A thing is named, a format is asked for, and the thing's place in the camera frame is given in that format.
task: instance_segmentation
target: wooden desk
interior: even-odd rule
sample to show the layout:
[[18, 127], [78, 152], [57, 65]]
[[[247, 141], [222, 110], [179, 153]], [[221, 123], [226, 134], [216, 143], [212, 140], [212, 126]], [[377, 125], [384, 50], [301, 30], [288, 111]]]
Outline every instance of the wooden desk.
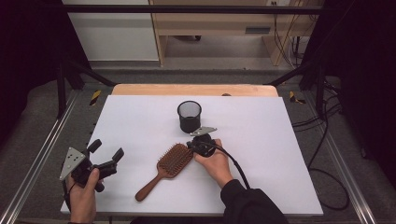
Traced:
[[119, 84], [112, 95], [212, 95], [273, 96], [276, 88], [263, 85]]
[[[149, 0], [151, 5], [200, 5], [200, 6], [268, 6], [270, 0]], [[290, 0], [289, 7], [312, 7], [322, 5], [324, 0]], [[160, 63], [163, 64], [167, 37], [169, 35], [259, 35], [265, 43], [273, 65], [279, 65], [282, 51], [287, 52], [289, 36], [311, 36], [315, 20], [308, 15], [278, 15], [276, 30], [281, 47], [275, 42], [274, 15], [256, 14], [183, 14], [154, 13], [151, 15], [156, 35]], [[269, 33], [253, 34], [247, 28], [263, 28]]]
[[[186, 100], [202, 106], [202, 125], [218, 128], [211, 136], [222, 139], [251, 187], [263, 189], [288, 216], [323, 215], [283, 99], [274, 87], [157, 84], [120, 84], [107, 97], [90, 141], [101, 139], [103, 144], [91, 160], [108, 161], [120, 147], [125, 155], [118, 172], [106, 179], [106, 189], [96, 194], [98, 214], [222, 215], [220, 188], [195, 161], [175, 178], [160, 181], [143, 202], [134, 199], [157, 174], [155, 165], [161, 155], [174, 143], [192, 139], [179, 128], [177, 106]], [[243, 183], [230, 164], [234, 178]], [[68, 212], [65, 204], [61, 211]]]

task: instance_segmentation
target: paddle brush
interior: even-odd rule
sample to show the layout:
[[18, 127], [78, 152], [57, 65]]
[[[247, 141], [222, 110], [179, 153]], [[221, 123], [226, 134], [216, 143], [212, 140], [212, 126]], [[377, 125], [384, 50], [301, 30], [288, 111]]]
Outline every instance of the paddle brush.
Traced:
[[163, 178], [173, 178], [191, 161], [192, 151], [183, 144], [172, 146], [157, 163], [158, 174], [148, 184], [139, 190], [134, 196], [138, 202], [142, 202], [152, 189]]

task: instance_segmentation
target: floor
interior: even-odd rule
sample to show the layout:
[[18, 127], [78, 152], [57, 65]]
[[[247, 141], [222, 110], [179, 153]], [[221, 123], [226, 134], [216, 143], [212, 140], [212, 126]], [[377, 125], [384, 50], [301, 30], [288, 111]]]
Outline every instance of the floor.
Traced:
[[[163, 67], [158, 64], [136, 66], [123, 64], [115, 69], [114, 64], [95, 65], [95, 71], [116, 82], [126, 83], [248, 83], [261, 85], [286, 74], [292, 66], [286, 62], [273, 67], [265, 46], [259, 37], [241, 38], [236, 36], [203, 36], [196, 41], [192, 36], [170, 38]], [[315, 116], [312, 109], [314, 91], [300, 91], [295, 77], [277, 87], [290, 115], [291, 123], [307, 120]], [[328, 77], [333, 85], [340, 85], [337, 78]], [[64, 151], [69, 146], [84, 148], [90, 132], [100, 116], [106, 95], [111, 88], [98, 84], [84, 76], [87, 82], [83, 91], [68, 89], [69, 99], [75, 100], [70, 117], [64, 123], [56, 123], [57, 98], [56, 83], [51, 82], [31, 91], [28, 106], [21, 115], [20, 122], [0, 150], [0, 211], [1, 222], [6, 218], [19, 223], [56, 223], [65, 221], [68, 215], [59, 212], [63, 202], [62, 187], [57, 180]], [[102, 90], [95, 106], [90, 106], [95, 90]], [[293, 91], [296, 100], [290, 99]], [[326, 98], [332, 96], [326, 91]], [[329, 105], [336, 105], [332, 100]], [[290, 217], [290, 223], [396, 223], [396, 190], [384, 177], [375, 161], [361, 157], [360, 145], [354, 137], [342, 111], [329, 119], [329, 133], [313, 166], [325, 170], [344, 183], [350, 193], [352, 203], [342, 211], [323, 206], [323, 217]], [[61, 127], [58, 135], [49, 135], [55, 125]], [[296, 129], [296, 137], [308, 163], [323, 134], [324, 124], [309, 130]], [[339, 169], [346, 164], [345, 170]], [[339, 207], [347, 198], [342, 188], [333, 179], [319, 172], [311, 172], [318, 197], [324, 203]], [[117, 221], [130, 217], [115, 217]], [[98, 217], [98, 221], [107, 217]], [[200, 219], [195, 223], [212, 223], [213, 220]]]

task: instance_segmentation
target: black mesh cup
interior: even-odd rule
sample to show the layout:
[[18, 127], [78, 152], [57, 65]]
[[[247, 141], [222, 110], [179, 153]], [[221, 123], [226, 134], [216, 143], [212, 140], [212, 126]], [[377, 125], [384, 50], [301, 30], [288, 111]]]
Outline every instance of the black mesh cup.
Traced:
[[201, 127], [201, 106], [195, 101], [185, 101], [177, 107], [180, 129], [192, 133]]

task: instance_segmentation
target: white tabletop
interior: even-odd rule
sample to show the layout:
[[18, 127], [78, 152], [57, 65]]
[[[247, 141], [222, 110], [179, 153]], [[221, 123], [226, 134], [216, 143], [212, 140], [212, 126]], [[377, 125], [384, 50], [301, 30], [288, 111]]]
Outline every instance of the white tabletop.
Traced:
[[[218, 128], [210, 135], [221, 139], [252, 188], [262, 189], [287, 216], [323, 215], [282, 98], [160, 95], [108, 96], [91, 139], [103, 144], [91, 160], [109, 161], [120, 147], [125, 156], [118, 172], [105, 179], [105, 190], [96, 194], [99, 214], [222, 215], [220, 188], [194, 160], [175, 178], [161, 180], [143, 202], [134, 198], [157, 174], [161, 155], [192, 139], [179, 128], [177, 106], [186, 100], [201, 105], [202, 125]], [[65, 204], [61, 211], [68, 212]]]

